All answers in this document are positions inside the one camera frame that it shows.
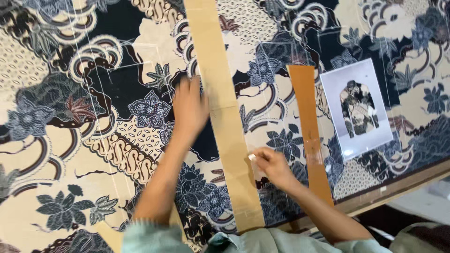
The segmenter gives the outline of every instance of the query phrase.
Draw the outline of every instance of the person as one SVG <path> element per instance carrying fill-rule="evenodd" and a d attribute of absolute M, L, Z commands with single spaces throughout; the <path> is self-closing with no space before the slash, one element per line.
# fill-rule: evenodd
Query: person
<path fill-rule="evenodd" d="M 136 205 L 133 221 L 124 234 L 123 253 L 192 252 L 181 241 L 179 227 L 168 226 L 168 221 L 181 164 L 209 117 L 207 97 L 201 97 L 199 89 L 199 77 L 194 77 L 192 81 L 183 78 L 176 88 L 173 136 L 164 158 Z M 259 169 L 302 207 L 329 244 L 276 228 L 260 228 L 241 236 L 219 232 L 208 241 L 205 252 L 390 252 L 380 246 L 361 224 L 326 204 L 297 181 L 283 154 L 267 147 L 256 149 L 253 154 Z"/>

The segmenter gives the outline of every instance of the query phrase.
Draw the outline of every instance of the hand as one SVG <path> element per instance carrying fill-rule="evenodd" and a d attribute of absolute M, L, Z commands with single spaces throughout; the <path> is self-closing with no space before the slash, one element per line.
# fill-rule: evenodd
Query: hand
<path fill-rule="evenodd" d="M 256 156 L 256 165 L 279 189 L 284 190 L 291 183 L 298 182 L 289 169 L 283 153 L 262 147 L 254 150 L 253 154 Z"/>
<path fill-rule="evenodd" d="M 209 117 L 208 97 L 200 98 L 200 76 L 191 81 L 181 78 L 172 101 L 175 115 L 174 135 L 182 136 L 191 145 L 199 132 L 205 127 Z"/>

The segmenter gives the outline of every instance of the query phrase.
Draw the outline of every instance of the chalk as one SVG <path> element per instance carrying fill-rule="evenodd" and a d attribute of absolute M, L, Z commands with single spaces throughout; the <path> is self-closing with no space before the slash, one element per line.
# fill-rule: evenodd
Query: chalk
<path fill-rule="evenodd" d="M 250 161 L 254 162 L 254 161 L 256 161 L 256 155 L 250 154 L 250 155 L 248 155 L 248 159 L 250 159 Z"/>

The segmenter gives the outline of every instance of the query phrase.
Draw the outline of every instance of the light green sleeve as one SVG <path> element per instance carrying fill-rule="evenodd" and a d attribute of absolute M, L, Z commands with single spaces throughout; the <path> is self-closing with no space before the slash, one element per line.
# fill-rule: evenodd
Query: light green sleeve
<path fill-rule="evenodd" d="M 181 230 L 151 221 L 135 221 L 125 231 L 122 253 L 192 253 L 181 241 Z"/>
<path fill-rule="evenodd" d="M 336 243 L 334 247 L 344 253 L 392 253 L 374 239 L 340 242 Z"/>

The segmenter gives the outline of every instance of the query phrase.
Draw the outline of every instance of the light green shirt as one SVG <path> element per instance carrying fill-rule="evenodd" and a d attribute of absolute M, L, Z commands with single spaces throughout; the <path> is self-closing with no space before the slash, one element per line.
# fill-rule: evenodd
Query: light green shirt
<path fill-rule="evenodd" d="M 179 227 L 160 226 L 149 221 L 130 224 L 122 253 L 191 253 L 181 241 Z M 333 246 L 277 228 L 260 228 L 241 236 L 219 232 L 208 241 L 205 253 L 390 253 L 374 239 L 340 242 Z"/>

